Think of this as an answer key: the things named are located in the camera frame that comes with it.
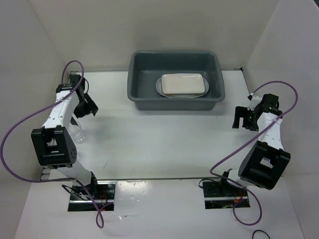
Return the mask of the clear glass cup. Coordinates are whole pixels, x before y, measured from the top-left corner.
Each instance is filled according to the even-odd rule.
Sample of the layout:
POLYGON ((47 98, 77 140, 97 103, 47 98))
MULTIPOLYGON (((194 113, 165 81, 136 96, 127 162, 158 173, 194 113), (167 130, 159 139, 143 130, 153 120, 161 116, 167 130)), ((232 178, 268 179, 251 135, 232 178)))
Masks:
POLYGON ((85 139, 81 124, 78 121, 75 124, 70 124, 68 133, 75 143, 82 143, 85 139))

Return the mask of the rectangular white plate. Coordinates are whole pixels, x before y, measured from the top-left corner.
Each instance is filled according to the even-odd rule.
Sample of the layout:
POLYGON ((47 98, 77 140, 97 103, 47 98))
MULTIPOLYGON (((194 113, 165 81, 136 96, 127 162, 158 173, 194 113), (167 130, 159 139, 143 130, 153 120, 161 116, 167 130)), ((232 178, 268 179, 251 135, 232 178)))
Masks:
POLYGON ((200 74, 164 74, 160 78, 161 91, 165 95, 202 94, 205 92, 204 78, 200 74))
POLYGON ((173 95, 166 95, 164 93, 159 92, 160 95, 167 98, 198 98, 204 96, 207 92, 202 94, 173 94, 173 95))

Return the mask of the large oval white plate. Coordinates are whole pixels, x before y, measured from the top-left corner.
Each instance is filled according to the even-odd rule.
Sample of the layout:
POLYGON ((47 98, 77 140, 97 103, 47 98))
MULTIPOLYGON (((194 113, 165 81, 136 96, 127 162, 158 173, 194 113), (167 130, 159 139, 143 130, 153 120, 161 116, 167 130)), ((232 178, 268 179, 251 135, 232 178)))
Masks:
MULTIPOLYGON (((162 93, 162 91, 161 91, 161 83, 160 83, 160 78, 157 80, 157 82, 156 82, 156 90, 157 90, 157 92, 159 93, 159 92, 161 92, 162 93)), ((208 90, 209 90, 209 83, 208 83, 208 81, 204 78, 204 83, 205 83, 205 92, 208 92, 208 90)))

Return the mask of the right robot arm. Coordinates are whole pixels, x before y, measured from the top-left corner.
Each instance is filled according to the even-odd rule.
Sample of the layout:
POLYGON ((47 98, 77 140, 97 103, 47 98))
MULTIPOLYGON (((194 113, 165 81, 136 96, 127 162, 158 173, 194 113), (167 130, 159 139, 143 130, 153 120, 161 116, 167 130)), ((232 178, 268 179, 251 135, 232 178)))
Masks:
POLYGON ((224 196, 235 191, 235 182, 272 190, 291 159, 281 143, 282 119, 277 119, 282 114, 279 97, 265 94, 263 97, 249 96, 249 100, 248 107, 235 108, 232 127, 239 128, 240 119, 243 119, 242 127, 250 131, 261 132, 272 126, 258 137, 238 170, 233 172, 230 169, 223 173, 228 178, 219 182, 218 190, 224 196))

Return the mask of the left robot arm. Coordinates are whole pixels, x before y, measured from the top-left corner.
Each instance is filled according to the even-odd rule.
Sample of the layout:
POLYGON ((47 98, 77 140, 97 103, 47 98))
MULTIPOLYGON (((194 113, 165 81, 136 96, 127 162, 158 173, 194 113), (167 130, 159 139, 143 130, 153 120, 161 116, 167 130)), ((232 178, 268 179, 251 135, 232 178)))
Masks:
POLYGON ((81 198, 94 199, 99 194, 97 179, 78 160, 68 130, 71 125, 78 126, 76 119, 96 115, 98 107, 85 91, 85 79, 80 75, 70 75, 69 83, 58 85, 56 102, 42 127, 31 132, 38 162, 70 178, 73 191, 81 198))

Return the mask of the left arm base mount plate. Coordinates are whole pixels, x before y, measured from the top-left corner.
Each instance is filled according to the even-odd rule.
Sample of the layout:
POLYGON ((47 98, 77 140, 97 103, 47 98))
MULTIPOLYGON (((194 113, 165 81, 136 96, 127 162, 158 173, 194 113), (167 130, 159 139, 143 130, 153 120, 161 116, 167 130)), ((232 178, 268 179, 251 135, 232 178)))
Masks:
MULTIPOLYGON (((69 212, 96 211, 91 199, 81 186, 62 185, 62 188, 70 194, 69 212)), ((96 190, 91 192, 91 195, 99 209, 102 211, 113 211, 115 191, 115 181, 98 181, 96 190)))

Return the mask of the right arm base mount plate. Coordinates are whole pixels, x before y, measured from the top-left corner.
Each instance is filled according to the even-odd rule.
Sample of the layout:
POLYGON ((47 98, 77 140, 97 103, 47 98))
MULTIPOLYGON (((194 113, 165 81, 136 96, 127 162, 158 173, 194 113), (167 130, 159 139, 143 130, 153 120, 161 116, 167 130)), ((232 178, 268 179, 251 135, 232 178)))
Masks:
POLYGON ((249 208, 248 193, 219 178, 204 178, 198 183, 203 190, 206 209, 249 208))

